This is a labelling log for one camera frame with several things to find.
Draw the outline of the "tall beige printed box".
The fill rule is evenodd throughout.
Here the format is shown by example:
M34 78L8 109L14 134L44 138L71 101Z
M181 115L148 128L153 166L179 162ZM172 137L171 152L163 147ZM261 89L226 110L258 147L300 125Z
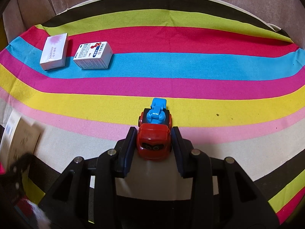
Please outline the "tall beige printed box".
M12 110L1 139L1 165L5 172L26 154L34 154L44 128L28 121L17 110Z

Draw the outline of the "red blue toy car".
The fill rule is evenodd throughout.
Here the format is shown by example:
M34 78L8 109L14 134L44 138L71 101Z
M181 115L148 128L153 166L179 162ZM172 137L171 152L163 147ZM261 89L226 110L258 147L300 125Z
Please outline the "red blue toy car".
M150 108L139 116L136 138L137 152L145 160L162 161L171 153L172 115L166 99L153 98Z

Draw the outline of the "white pink-stained box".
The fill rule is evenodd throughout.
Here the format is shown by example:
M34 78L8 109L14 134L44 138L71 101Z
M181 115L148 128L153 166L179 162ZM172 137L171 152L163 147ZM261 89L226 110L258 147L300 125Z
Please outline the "white pink-stained box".
M65 67L67 47L67 33L47 37L40 58L41 68L47 71Z

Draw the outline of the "white red-blue medicine box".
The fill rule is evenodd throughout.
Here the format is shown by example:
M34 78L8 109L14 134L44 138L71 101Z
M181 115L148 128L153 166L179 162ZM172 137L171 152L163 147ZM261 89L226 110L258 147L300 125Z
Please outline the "white red-blue medicine box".
M106 41L80 44L73 61L82 70L108 69L113 51Z

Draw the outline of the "colourful striped cloth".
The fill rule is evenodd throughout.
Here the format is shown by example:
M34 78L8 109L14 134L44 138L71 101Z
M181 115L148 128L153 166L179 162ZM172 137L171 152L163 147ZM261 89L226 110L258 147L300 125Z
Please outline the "colourful striped cloth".
M64 33L65 67L43 70L47 37ZM108 69L82 70L79 45L98 41ZM17 110L44 128L31 200L74 157L113 148L154 97L195 148L240 164L279 223L304 204L304 49L220 0L91 0L1 51L1 125Z

